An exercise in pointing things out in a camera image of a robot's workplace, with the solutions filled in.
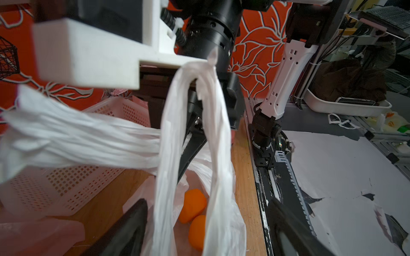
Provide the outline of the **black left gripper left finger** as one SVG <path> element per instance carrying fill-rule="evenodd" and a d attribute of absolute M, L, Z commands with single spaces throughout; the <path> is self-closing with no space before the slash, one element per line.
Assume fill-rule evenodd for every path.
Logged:
<path fill-rule="evenodd" d="M 139 199 L 84 256 L 138 256 L 141 254 L 147 224 L 148 206 Z"/>

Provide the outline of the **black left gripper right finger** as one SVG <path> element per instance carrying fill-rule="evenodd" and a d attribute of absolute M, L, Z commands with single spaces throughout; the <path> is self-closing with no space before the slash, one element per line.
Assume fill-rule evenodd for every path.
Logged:
<path fill-rule="evenodd" d="M 267 208 L 273 254 L 275 256 L 332 256 L 294 214 L 275 197 Z"/>

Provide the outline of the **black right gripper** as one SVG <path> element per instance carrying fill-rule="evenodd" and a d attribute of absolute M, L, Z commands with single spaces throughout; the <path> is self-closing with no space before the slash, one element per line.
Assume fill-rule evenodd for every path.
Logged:
<path fill-rule="evenodd" d="M 132 90 L 132 95 L 148 102 L 149 119 L 153 128 L 160 127 L 165 100 L 176 71 L 175 68 L 140 68 L 140 89 Z M 231 129 L 237 130 L 245 110 L 245 99 L 239 78 L 231 72 L 218 72 L 217 76 L 223 90 Z M 191 137 L 180 158 L 178 180 L 207 142 L 202 127 L 202 103 L 197 98 L 195 81 L 192 81 L 187 96 L 186 135 Z"/>

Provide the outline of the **white plastic bag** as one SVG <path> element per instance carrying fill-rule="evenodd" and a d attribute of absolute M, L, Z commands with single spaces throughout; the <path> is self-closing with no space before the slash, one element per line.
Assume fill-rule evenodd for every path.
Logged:
<path fill-rule="evenodd" d="M 234 199 L 231 127 L 217 77 L 217 49 L 207 61 L 181 66 L 168 90 L 159 129 L 108 115 L 80 112 L 29 86 L 18 88 L 19 106 L 3 114 L 9 127 L 1 139 L 1 183 L 29 166 L 62 168 L 81 164 L 148 169 L 156 176 L 147 256 L 175 254 L 175 194 L 187 124 L 188 90 L 196 83 L 211 167 L 199 174 L 209 204 L 205 256 L 243 256 L 246 225 Z"/>

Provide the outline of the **plain pink plastic bag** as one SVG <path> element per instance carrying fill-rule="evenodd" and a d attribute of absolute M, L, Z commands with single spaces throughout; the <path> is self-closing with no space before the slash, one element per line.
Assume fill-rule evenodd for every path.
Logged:
<path fill-rule="evenodd" d="M 46 218 L 39 221 L 2 223 L 2 256 L 62 256 L 85 240 L 82 223 Z"/>

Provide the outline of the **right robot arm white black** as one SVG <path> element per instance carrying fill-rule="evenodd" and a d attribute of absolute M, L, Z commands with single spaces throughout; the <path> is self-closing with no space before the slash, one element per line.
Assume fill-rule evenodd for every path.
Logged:
<path fill-rule="evenodd" d="M 252 142 L 270 165 L 278 120 L 305 67 L 342 22 L 348 1 L 172 1 L 161 21 L 176 31 L 178 53 L 204 59 L 218 48 L 218 76 L 230 120 L 237 124 L 249 96 L 268 89 L 257 105 Z"/>

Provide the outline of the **orange fruit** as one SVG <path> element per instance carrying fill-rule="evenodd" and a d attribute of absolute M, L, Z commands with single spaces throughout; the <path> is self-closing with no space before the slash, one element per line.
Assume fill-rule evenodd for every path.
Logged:
<path fill-rule="evenodd" d="M 178 220 L 186 224 L 199 216 L 206 207 L 207 199 L 201 190 L 188 190 L 184 195 L 184 204 Z"/>
<path fill-rule="evenodd" d="M 199 251 L 204 249 L 206 234 L 206 216 L 199 215 L 191 222 L 189 229 L 189 243 Z"/>

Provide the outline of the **white perforated plastic basket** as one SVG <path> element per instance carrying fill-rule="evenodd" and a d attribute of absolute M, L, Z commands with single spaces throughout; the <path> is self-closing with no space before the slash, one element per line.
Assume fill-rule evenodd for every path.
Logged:
<path fill-rule="evenodd" d="M 125 169 L 155 172 L 160 131 L 141 124 L 132 101 L 80 112 L 28 88 L 18 99 L 1 139 L 1 202 L 11 214 L 70 216 Z"/>

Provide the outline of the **white tray with dark items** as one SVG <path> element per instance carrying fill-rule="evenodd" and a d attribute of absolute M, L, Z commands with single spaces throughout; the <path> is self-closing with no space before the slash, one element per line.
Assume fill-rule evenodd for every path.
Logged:
<path fill-rule="evenodd" d="M 318 113 L 376 117 L 392 107 L 386 93 L 382 71 L 344 59 L 319 66 L 304 101 Z"/>

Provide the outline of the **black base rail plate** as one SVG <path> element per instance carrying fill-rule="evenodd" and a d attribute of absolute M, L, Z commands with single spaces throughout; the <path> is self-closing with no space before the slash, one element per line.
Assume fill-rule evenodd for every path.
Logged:
<path fill-rule="evenodd" d="M 267 221 L 267 208 L 276 198 L 317 238 L 309 217 L 308 207 L 290 164 L 290 144 L 280 133 L 262 142 L 254 128 L 249 129 L 253 168 L 267 253 L 274 256 Z"/>

